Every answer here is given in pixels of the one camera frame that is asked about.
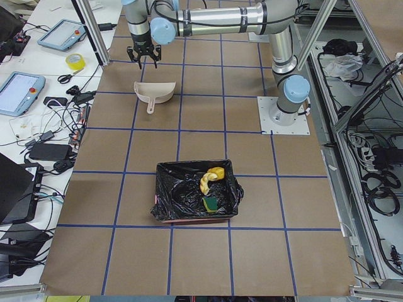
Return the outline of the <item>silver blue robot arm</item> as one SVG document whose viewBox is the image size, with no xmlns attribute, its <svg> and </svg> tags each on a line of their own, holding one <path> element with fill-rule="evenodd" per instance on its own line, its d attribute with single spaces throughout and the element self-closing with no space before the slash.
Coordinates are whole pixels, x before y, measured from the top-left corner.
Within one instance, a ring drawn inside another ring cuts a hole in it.
<svg viewBox="0 0 403 302">
<path fill-rule="evenodd" d="M 143 56 L 161 60 L 161 47 L 177 36 L 249 33 L 268 35 L 273 56 L 272 73 L 279 88 L 277 110 L 295 114 L 306 100 L 291 95 L 289 82 L 297 76 L 290 25 L 302 6 L 298 1 L 256 1 L 253 6 L 213 9 L 179 8 L 178 1 L 122 1 L 133 45 L 132 62 Z"/>
</svg>

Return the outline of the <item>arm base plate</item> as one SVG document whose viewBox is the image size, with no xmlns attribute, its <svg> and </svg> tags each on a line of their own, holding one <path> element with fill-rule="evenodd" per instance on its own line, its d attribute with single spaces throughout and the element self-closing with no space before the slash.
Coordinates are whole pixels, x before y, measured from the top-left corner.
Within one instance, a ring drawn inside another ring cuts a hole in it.
<svg viewBox="0 0 403 302">
<path fill-rule="evenodd" d="M 258 96 L 258 111 L 263 135 L 310 135 L 307 113 L 301 105 L 297 113 L 284 113 L 277 97 Z"/>
</svg>

